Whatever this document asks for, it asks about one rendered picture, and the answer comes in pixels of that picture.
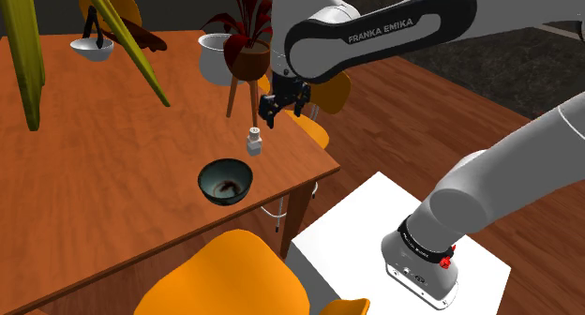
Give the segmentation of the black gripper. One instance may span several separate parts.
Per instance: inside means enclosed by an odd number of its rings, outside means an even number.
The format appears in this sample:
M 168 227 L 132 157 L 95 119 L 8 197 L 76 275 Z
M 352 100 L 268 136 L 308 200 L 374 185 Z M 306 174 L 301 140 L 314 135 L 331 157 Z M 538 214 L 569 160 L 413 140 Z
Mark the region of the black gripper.
M 294 104 L 293 113 L 301 115 L 304 106 L 310 102 L 311 87 L 298 77 L 282 76 L 274 73 L 272 78 L 272 94 L 261 95 L 259 101 L 259 116 L 269 128 L 274 127 L 274 117 L 278 108 Z

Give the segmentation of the small white bottle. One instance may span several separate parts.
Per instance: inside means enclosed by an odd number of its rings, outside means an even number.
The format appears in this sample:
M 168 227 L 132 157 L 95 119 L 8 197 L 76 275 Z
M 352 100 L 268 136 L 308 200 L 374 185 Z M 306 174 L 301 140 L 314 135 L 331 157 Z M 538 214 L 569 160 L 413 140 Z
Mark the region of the small white bottle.
M 251 127 L 247 135 L 247 152 L 251 156 L 258 156 L 262 152 L 263 140 L 258 127 Z

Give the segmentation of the orange chair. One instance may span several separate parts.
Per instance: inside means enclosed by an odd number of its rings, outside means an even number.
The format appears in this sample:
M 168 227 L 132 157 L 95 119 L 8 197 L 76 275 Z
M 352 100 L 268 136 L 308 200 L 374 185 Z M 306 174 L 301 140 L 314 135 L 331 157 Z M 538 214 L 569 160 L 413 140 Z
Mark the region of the orange chair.
M 116 13 L 122 20 L 130 21 L 136 25 L 143 24 L 142 17 L 138 5 L 134 0 L 109 0 L 115 9 Z M 92 5 L 91 0 L 79 0 L 79 8 L 84 20 L 87 18 L 89 6 Z
M 329 144 L 330 137 L 326 130 L 316 122 L 317 116 L 320 110 L 329 114 L 339 113 L 351 93 L 351 87 L 350 77 L 346 72 L 340 72 L 328 82 L 311 85 L 310 104 L 312 108 L 309 115 L 296 116 L 292 110 L 285 110 L 285 113 L 322 149 L 325 149 Z
M 133 315 L 309 315 L 297 276 L 252 232 L 225 232 L 160 279 Z
M 319 315 L 367 315 L 370 301 L 366 298 L 331 301 L 325 306 Z

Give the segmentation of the red plant on wooden stand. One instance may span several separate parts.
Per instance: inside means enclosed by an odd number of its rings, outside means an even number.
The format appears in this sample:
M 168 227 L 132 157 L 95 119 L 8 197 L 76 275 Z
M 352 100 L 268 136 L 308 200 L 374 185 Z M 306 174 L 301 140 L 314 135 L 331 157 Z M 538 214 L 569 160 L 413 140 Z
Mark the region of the red plant on wooden stand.
M 222 23 L 226 32 L 234 34 L 223 42 L 225 63 L 232 74 L 231 90 L 226 116 L 230 117 L 237 84 L 247 82 L 250 88 L 252 126 L 258 126 L 258 80 L 270 65 L 270 44 L 260 39 L 262 33 L 273 35 L 270 24 L 271 0 L 236 0 L 241 20 L 229 13 L 213 16 L 209 23 Z

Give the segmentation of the white plant pot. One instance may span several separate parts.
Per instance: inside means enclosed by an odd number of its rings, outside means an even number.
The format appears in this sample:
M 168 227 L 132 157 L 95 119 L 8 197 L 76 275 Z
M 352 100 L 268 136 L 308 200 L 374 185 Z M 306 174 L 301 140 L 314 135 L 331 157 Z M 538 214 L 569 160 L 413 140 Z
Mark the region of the white plant pot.
M 202 48 L 199 70 L 202 76 L 210 83 L 220 86 L 230 86 L 233 75 L 229 71 L 225 60 L 223 44 L 230 34 L 206 34 L 199 37 Z

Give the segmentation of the dark glazed bowl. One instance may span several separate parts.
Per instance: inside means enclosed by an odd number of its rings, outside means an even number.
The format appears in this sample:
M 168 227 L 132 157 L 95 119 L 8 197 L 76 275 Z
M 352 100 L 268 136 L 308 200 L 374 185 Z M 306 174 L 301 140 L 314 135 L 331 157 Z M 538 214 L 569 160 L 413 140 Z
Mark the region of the dark glazed bowl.
M 247 196 L 253 172 L 242 160 L 220 158 L 206 164 L 198 175 L 203 196 L 217 205 L 232 205 Z

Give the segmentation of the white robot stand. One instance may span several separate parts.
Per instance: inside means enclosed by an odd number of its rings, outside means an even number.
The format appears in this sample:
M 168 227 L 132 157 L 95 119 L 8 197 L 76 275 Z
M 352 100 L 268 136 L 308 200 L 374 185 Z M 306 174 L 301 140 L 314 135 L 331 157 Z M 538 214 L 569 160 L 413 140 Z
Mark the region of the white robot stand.
M 457 293 L 446 309 L 388 276 L 381 242 L 419 203 L 376 172 L 294 237 L 286 264 L 307 292 L 309 315 L 360 298 L 370 302 L 367 315 L 497 315 L 511 268 L 468 236 L 456 244 Z

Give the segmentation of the brown wooden table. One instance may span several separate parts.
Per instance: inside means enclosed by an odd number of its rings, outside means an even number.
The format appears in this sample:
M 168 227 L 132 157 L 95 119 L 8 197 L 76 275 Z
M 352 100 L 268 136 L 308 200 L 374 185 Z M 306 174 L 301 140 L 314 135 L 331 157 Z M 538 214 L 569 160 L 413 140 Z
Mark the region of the brown wooden table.
M 5 39 L 0 39 L 0 315 L 23 315 L 261 205 L 292 196 L 289 243 L 312 182 L 338 164 L 291 117 L 262 130 L 251 156 L 250 96 L 207 82 L 196 31 L 167 31 L 148 54 L 164 106 L 123 49 L 93 63 L 71 36 L 41 38 L 41 123 L 28 129 Z M 240 202 L 217 205 L 198 187 L 220 158 L 253 172 Z

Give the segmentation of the white bowl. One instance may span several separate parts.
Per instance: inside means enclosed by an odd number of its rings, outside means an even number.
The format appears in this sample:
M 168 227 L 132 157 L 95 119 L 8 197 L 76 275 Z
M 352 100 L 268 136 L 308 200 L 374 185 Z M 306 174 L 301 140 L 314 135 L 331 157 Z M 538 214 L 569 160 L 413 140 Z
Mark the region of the white bowl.
M 80 38 L 70 43 L 71 49 L 92 62 L 102 62 L 107 60 L 113 52 L 114 43 L 107 38 L 103 39 L 101 48 L 97 45 L 96 37 Z

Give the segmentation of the black tongs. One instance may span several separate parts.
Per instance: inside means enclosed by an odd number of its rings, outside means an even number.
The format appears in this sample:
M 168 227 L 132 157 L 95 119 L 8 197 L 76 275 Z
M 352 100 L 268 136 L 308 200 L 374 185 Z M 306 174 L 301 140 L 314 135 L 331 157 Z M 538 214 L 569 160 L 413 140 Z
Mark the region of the black tongs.
M 93 28 L 96 28 L 97 31 L 97 40 L 96 45 L 99 49 L 103 47 L 104 38 L 101 32 L 101 28 L 98 22 L 98 11 L 95 7 L 89 6 L 87 10 L 87 17 L 85 20 L 85 25 L 82 33 L 83 38 L 90 38 L 91 32 Z

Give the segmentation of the yellow-green plant leaves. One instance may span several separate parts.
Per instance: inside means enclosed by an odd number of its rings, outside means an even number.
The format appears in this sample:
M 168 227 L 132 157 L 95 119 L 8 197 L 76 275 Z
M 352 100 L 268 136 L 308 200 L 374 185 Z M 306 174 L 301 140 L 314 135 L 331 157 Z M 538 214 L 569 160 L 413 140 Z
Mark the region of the yellow-green plant leaves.
M 170 103 L 158 83 L 154 70 L 112 2 L 90 0 L 90 5 L 103 17 L 162 104 L 168 107 Z M 34 0 L 0 0 L 0 12 L 7 31 L 26 123 L 31 131 L 36 131 L 40 124 L 40 99 L 45 84 L 45 69 L 35 3 Z

